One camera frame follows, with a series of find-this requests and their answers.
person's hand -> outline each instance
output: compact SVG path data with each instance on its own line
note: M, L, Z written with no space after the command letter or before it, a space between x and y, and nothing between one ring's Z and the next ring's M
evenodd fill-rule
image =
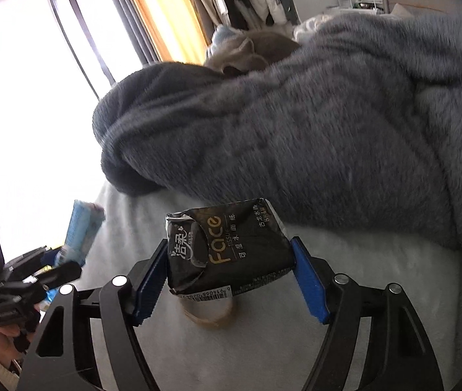
M0 327L0 363L7 369L10 367L12 360L21 357L21 353L13 345L13 338L18 337L20 333L21 329L18 325ZM32 341L33 335L28 334L28 341Z

gray fluffy blanket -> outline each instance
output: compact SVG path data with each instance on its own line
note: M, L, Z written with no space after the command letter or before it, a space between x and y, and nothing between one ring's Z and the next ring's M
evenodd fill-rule
M462 19L344 15L290 58L225 79L164 63L97 107L107 179L282 219L462 248Z

black tissue package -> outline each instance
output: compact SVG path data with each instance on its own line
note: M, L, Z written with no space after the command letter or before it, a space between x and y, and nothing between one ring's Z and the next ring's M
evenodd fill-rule
M294 268L284 226L256 198L166 217L168 284L178 297L217 300L261 287Z

orange curtain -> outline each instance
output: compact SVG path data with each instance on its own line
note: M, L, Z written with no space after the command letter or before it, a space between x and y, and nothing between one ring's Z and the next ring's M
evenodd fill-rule
M190 0L134 0L163 61L201 65L206 41Z

window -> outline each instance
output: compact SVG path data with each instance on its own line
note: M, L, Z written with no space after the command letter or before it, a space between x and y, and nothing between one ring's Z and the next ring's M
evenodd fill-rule
M143 67L113 0L50 0L50 3L97 98Z

